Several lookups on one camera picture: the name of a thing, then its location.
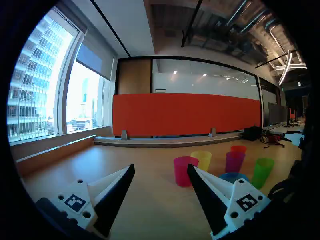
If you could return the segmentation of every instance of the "yellow cup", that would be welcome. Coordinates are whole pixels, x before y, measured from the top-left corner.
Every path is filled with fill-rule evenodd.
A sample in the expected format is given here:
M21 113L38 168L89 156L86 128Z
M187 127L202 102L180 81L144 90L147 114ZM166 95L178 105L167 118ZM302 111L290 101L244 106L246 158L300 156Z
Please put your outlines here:
M199 160L198 168L208 171L210 161L211 161L211 152L208 151L196 151L191 153L191 156Z

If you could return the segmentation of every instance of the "exposed ceiling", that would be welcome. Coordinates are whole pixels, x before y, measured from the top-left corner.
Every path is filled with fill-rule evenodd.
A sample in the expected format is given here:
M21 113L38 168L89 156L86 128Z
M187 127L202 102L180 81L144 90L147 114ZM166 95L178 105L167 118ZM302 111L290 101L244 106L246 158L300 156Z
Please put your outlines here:
M168 30L186 32L197 2L150 0L154 26L166 29L169 34L174 33ZM226 52L251 64L266 62L296 49L283 26L259 0L203 0L189 38L188 44ZM293 53L292 63L302 61L298 52ZM270 66L281 66L285 62L284 56Z

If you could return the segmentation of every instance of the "wooden desk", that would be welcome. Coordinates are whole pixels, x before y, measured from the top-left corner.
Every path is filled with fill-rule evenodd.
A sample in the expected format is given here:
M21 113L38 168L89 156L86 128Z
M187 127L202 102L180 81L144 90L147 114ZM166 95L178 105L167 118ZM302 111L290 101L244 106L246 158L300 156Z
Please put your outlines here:
M270 157L274 168L261 191L267 195L279 181L287 178L301 150L290 142L286 147L266 146L259 141L236 140L206 146L185 148L119 148L92 146L62 159L41 171L25 177L30 196L36 201L51 197L76 179L91 182L131 163L136 175L111 229L110 240L120 239L207 239L210 227L193 188L181 188L174 181L173 159L189 156L196 150L212 152L208 172L224 173L225 154L232 145L245 145L248 150L241 173L249 180L255 161Z

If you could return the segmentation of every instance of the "metal bracket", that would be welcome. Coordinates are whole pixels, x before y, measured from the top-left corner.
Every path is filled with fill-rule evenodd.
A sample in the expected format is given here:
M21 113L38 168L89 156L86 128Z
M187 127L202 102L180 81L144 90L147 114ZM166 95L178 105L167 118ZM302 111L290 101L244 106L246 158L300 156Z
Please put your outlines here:
M121 140L128 140L127 130L121 131Z
M213 137L216 135L217 135L216 128L211 128L211 132L209 133L209 137Z

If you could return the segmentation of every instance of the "black bag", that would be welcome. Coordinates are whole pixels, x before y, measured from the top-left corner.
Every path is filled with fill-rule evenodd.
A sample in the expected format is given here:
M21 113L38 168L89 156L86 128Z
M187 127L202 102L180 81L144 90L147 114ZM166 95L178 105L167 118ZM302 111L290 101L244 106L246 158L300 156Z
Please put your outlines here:
M242 137L249 141L255 141L262 135L262 127L245 128Z

